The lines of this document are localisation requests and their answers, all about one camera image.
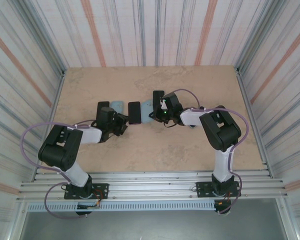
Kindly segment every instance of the floor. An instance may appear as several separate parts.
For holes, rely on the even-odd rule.
[[[70,68],[61,91],[55,121],[74,124],[96,117],[99,101],[152,99],[153,90],[193,91],[206,108],[224,105],[246,118],[248,114],[232,66],[94,67]],[[183,107],[196,106],[187,92],[178,92]],[[246,128],[234,116],[242,134]],[[156,121],[130,125],[124,135],[105,143],[81,145],[77,160],[87,172],[151,172],[213,170],[215,151],[204,130],[188,126],[165,128]],[[252,131],[234,154],[235,170],[262,169]]]
[[[240,199],[229,215],[220,216],[202,210],[117,211],[60,220],[47,212],[31,212],[20,239],[286,240],[287,236],[275,199]]]

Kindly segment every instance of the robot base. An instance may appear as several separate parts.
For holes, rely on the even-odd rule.
[[[211,181],[199,181],[196,182],[195,185],[198,198],[225,197],[227,193],[230,193],[230,197],[236,197],[239,194],[239,182],[237,181],[234,181],[233,184],[231,184],[231,186],[227,189],[227,192],[224,195],[217,195],[214,192],[214,188]]]
[[[65,193],[64,193],[64,199],[67,200],[82,200],[82,199],[97,199],[96,195],[99,199],[107,199],[108,198],[108,192],[109,192],[109,184],[108,183],[92,183],[92,191],[95,191],[94,193],[91,193],[90,196],[83,198],[78,194],[78,191],[76,190],[76,186],[73,186],[71,184],[66,185],[65,187]]]

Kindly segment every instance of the black mounting plate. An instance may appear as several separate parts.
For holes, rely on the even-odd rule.
[[[214,193],[211,181],[199,181],[195,183],[196,193],[198,198],[215,198],[215,197],[225,197],[218,196]],[[228,190],[230,192],[230,197],[236,197],[239,194],[239,182],[235,181]]]
[[[92,183],[92,188],[98,189],[102,192],[102,197],[100,196],[99,191],[95,191],[96,195],[98,196],[99,199],[107,199],[108,198],[108,193],[109,193],[109,184],[108,183]],[[65,187],[65,192],[64,192],[64,199],[70,199],[70,200],[86,200],[86,199],[97,199],[96,195],[93,193],[90,195],[89,198],[82,198],[80,196],[77,196],[73,191],[70,186],[70,184],[66,185]]]

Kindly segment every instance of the smartphone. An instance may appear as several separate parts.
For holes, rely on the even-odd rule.
[[[100,111],[103,107],[109,107],[109,106],[110,106],[109,101],[99,101],[98,102],[98,107],[96,108],[96,117],[95,117],[95,119],[97,119],[97,117],[98,117],[98,115],[99,115],[99,113],[100,113]]]
[[[155,90],[153,91],[153,110],[157,108],[157,106],[160,106],[160,99],[165,95],[165,91],[162,90]]]
[[[139,101],[128,103],[129,124],[141,124],[141,105]]]

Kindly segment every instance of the enclosure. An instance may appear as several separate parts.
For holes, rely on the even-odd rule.
[[[192,191],[215,167],[205,132],[156,121],[80,146],[83,170],[109,184],[100,212],[48,215],[46,192],[62,176],[23,158],[25,129],[93,120],[100,101],[123,101],[128,115],[128,102],[176,89],[249,120],[233,158],[242,195],[227,217],[211,211],[219,198]],[[196,104],[187,92],[177,96],[184,107]],[[50,130],[26,135],[32,161],[41,164]],[[75,215],[78,201],[65,200],[60,186],[47,200]],[[300,0],[0,0],[0,240],[96,235],[300,240]]]

